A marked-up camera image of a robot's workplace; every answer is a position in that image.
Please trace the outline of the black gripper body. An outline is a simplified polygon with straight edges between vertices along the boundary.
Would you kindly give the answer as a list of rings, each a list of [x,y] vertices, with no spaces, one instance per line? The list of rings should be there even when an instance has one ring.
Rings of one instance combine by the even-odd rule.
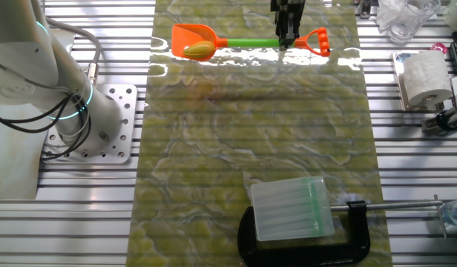
[[[300,21],[303,15],[305,0],[271,0],[270,10],[275,12],[275,21],[281,22],[292,18]]]

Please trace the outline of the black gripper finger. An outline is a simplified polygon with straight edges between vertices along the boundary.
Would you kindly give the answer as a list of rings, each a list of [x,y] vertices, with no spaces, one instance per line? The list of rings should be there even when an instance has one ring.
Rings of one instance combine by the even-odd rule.
[[[295,40],[300,37],[299,27],[300,27],[299,18],[288,18],[288,32],[287,32],[288,47],[291,47],[295,43]]]
[[[289,47],[289,42],[287,39],[288,34],[288,22],[286,19],[276,19],[276,34],[279,38],[279,47],[280,51],[286,51]]]

